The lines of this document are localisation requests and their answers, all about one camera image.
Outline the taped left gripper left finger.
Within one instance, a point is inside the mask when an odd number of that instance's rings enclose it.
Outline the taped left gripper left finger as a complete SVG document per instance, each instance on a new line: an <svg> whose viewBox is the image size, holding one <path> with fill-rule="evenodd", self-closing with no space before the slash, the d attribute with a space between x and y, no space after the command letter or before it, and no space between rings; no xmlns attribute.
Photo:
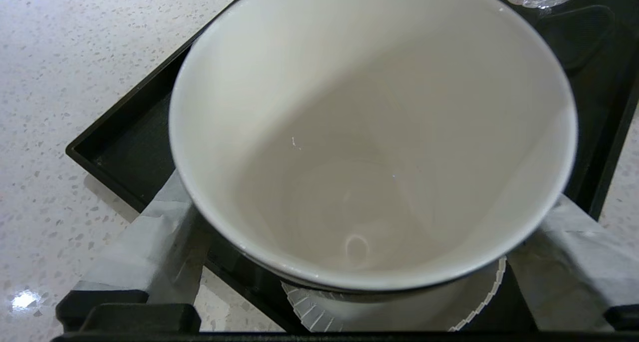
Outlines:
<svg viewBox="0 0 639 342"><path fill-rule="evenodd" d="M211 243L208 222L173 173L132 224L100 250L55 316L65 332L75 332L104 303L193 304Z"/></svg>

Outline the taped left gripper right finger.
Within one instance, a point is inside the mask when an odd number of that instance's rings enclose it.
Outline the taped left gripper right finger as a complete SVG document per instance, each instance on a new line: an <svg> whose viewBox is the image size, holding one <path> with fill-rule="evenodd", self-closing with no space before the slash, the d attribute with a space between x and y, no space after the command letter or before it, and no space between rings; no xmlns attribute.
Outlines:
<svg viewBox="0 0 639 342"><path fill-rule="evenodd" d="M507 260L538 329L638 329L638 256L568 197Z"/></svg>

